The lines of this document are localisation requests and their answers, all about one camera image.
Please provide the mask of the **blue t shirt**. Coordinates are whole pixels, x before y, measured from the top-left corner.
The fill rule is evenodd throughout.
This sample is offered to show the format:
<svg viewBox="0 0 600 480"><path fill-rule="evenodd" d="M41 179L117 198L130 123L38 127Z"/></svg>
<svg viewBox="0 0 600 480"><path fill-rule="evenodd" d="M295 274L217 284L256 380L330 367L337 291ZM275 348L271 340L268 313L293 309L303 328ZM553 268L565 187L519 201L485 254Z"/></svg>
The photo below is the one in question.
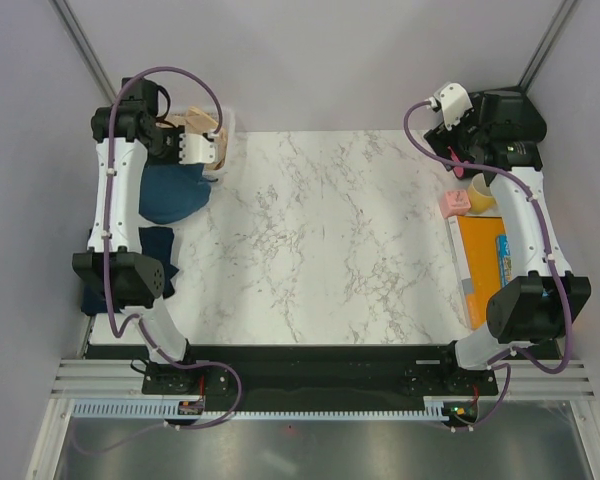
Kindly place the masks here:
<svg viewBox="0 0 600 480"><path fill-rule="evenodd" d="M167 225L205 207L216 179L205 176L203 171L202 164L145 167L140 184L140 215L154 224Z"/></svg>

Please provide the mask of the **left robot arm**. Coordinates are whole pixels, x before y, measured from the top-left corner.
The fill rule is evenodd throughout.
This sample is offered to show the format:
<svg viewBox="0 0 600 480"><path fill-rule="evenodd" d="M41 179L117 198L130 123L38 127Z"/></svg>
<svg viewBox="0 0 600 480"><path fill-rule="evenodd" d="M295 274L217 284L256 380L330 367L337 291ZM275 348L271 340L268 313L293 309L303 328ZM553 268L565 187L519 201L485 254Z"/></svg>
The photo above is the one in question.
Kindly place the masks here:
<svg viewBox="0 0 600 480"><path fill-rule="evenodd" d="M136 329L149 358L169 364L165 382L188 393L199 382L199 369L184 360L188 342L179 332L164 300L163 263L142 252L141 179L150 155L170 144L156 124L158 86L140 75L124 80L109 107L91 119L96 142L96 210L85 251L72 257L72 268L105 302L115 338Z"/></svg>

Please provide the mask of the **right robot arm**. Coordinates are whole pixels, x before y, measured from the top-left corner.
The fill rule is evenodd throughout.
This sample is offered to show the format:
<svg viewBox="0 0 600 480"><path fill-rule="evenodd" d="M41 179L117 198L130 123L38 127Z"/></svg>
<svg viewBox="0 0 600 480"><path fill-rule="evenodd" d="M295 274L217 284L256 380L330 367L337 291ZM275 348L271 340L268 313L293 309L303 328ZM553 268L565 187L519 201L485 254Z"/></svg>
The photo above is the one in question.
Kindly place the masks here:
<svg viewBox="0 0 600 480"><path fill-rule="evenodd" d="M447 170L483 174L504 222L512 275L488 301L485 325L457 341L455 359L438 368L440 386L461 393L473 383L473 370L513 354L545 373L562 372L591 283L573 273L551 224L538 150L544 119L517 87L469 93L448 83L424 105L442 122L426 134L422 153Z"/></svg>

